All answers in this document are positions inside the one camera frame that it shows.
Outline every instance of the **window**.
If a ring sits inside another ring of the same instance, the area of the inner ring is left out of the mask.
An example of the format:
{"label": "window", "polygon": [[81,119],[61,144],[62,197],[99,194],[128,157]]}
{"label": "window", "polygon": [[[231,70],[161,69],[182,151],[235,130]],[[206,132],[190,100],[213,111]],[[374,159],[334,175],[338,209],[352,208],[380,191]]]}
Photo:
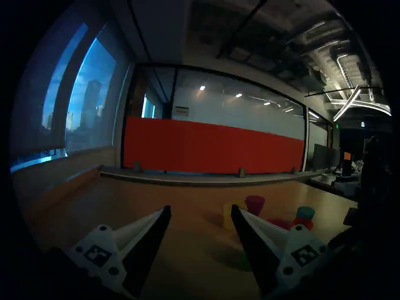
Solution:
{"label": "window", "polygon": [[55,66],[55,71],[51,77],[50,84],[48,85],[43,105],[42,125],[47,130],[52,129],[54,104],[56,103],[56,96],[59,90],[61,79],[63,78],[64,72],[72,54],[74,53],[75,49],[84,37],[84,34],[87,30],[88,27],[86,26],[86,24],[82,24],[82,26],[80,26],[78,31],[72,37],[69,44],[66,46],[57,65]]}
{"label": "window", "polygon": [[144,95],[143,109],[141,111],[142,118],[156,118],[156,106],[152,104]]}
{"label": "window", "polygon": [[128,61],[106,26],[88,49],[73,85],[65,124],[67,153],[112,145],[127,69]]}
{"label": "window", "polygon": [[26,65],[11,117],[12,172],[113,144],[131,58],[118,29],[87,8],[71,5]]}

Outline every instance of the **wall sign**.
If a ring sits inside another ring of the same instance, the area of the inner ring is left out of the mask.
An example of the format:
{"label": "wall sign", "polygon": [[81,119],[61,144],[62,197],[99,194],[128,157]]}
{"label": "wall sign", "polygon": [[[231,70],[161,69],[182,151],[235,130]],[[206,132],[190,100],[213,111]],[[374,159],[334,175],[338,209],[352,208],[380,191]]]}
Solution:
{"label": "wall sign", "polygon": [[188,117],[189,116],[189,107],[175,106],[175,114],[178,116]]}

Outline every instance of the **desk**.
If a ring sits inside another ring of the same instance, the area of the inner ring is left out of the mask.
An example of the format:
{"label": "desk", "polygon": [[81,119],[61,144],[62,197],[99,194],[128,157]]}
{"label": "desk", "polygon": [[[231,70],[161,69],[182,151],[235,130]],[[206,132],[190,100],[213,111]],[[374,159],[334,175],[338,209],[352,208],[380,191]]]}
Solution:
{"label": "desk", "polygon": [[172,218],[142,291],[144,299],[257,299],[253,273],[238,267],[243,249],[221,227],[228,201],[265,197],[262,218],[291,221],[299,206],[315,209],[314,233],[324,242],[347,228],[356,203],[288,181],[247,187],[181,187],[100,177],[66,197],[30,225],[42,249],[71,247],[98,224],[117,229],[171,205]]}

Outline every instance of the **ceiling light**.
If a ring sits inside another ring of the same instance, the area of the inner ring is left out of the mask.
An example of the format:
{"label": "ceiling light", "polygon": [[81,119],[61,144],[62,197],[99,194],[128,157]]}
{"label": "ceiling light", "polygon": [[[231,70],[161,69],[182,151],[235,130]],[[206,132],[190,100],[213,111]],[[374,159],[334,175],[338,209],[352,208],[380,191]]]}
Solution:
{"label": "ceiling light", "polygon": [[[332,104],[333,105],[344,105],[346,104],[346,100],[341,100],[341,99],[334,99],[332,100]],[[352,107],[360,107],[360,108],[367,108],[367,109],[372,109],[372,110],[376,110],[382,113],[385,113],[389,116],[392,116],[390,109],[389,108],[384,108],[381,107],[378,103],[368,103],[368,102],[364,102],[364,101],[357,101],[355,100],[352,104]]]}
{"label": "ceiling light", "polygon": [[317,118],[317,119],[319,119],[320,117],[319,116],[317,116],[315,113],[313,113],[312,111],[308,111],[308,113],[311,115],[311,116],[313,116],[313,117],[315,117],[315,118]]}
{"label": "ceiling light", "polygon": [[357,96],[360,94],[361,89],[360,86],[357,85],[354,89],[354,91],[351,93],[351,96],[348,98],[347,102],[343,107],[338,111],[338,113],[333,117],[333,121],[336,122],[352,105],[353,101],[357,98]]}

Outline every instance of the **magenta object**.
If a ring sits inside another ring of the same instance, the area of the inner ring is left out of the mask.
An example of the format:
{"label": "magenta object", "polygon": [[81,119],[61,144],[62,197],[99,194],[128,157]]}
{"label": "magenta object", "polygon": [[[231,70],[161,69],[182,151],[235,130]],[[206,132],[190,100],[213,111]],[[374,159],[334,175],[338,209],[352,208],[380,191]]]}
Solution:
{"label": "magenta object", "polygon": [[261,196],[247,196],[245,200],[247,211],[258,217],[265,201],[264,197]]}

